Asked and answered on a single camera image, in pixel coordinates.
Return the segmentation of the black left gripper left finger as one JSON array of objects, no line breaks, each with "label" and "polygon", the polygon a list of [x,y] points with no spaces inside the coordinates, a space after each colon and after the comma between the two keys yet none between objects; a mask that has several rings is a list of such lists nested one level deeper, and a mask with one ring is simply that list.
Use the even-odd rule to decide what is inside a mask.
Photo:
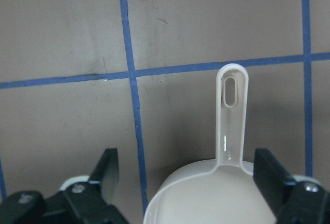
[{"label": "black left gripper left finger", "polygon": [[107,148],[90,175],[69,178],[63,196],[74,223],[128,223],[112,203],[119,182],[116,148]]}]

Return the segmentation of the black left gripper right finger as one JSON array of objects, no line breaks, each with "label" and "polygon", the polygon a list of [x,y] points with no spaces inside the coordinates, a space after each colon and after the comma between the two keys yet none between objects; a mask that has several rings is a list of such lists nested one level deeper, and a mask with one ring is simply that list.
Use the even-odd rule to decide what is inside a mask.
[{"label": "black left gripper right finger", "polygon": [[276,223],[329,223],[329,191],[315,178],[292,175],[268,149],[255,150],[253,180]]}]

